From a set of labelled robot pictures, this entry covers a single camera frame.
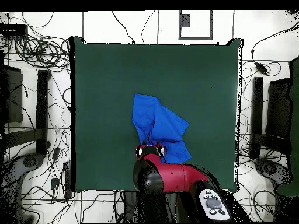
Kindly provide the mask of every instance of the control button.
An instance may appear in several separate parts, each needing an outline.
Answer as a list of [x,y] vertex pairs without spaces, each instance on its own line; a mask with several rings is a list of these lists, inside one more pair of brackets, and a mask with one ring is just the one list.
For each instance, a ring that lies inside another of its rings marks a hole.
[[222,204],[221,201],[217,200],[216,198],[208,198],[206,201],[206,207],[209,209],[221,209]]
[[222,214],[222,215],[225,215],[225,212],[224,212],[223,209],[220,209],[218,212],[219,212],[220,214]]
[[210,210],[210,214],[211,214],[211,215],[215,215],[216,213],[217,213],[217,211],[216,211],[215,209],[211,209],[211,210]]

